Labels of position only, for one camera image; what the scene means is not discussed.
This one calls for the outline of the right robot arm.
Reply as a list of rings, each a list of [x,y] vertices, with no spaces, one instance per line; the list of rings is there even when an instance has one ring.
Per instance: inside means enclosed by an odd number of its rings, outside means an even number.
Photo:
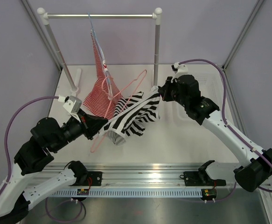
[[[272,175],[272,149],[264,150],[224,120],[219,106],[201,95],[199,83],[192,75],[167,77],[158,92],[163,101],[181,105],[191,119],[211,131],[239,161],[229,165],[213,160],[204,163],[199,168],[200,183],[209,185],[214,180],[226,180],[253,192]]]

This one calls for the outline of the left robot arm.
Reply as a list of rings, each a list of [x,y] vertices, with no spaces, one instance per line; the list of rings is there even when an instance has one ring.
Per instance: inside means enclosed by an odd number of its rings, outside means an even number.
[[[22,145],[14,157],[10,179],[3,182],[0,193],[0,224],[16,224],[48,196],[67,186],[90,183],[88,170],[80,161],[71,161],[55,177],[27,188],[29,183],[50,163],[60,149],[81,135],[92,140],[108,122],[107,119],[88,115],[79,110],[77,118],[59,126],[54,118],[43,118],[31,129],[32,137]]]

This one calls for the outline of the black white striped tank top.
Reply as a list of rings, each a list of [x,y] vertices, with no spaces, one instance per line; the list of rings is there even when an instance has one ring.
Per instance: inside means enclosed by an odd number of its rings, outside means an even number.
[[[130,100],[121,99],[114,117],[100,129],[98,136],[107,137],[116,146],[126,143],[127,138],[132,135],[142,136],[145,131],[144,123],[160,119],[158,89],[158,86],[153,86],[145,98],[142,92],[138,92]]]

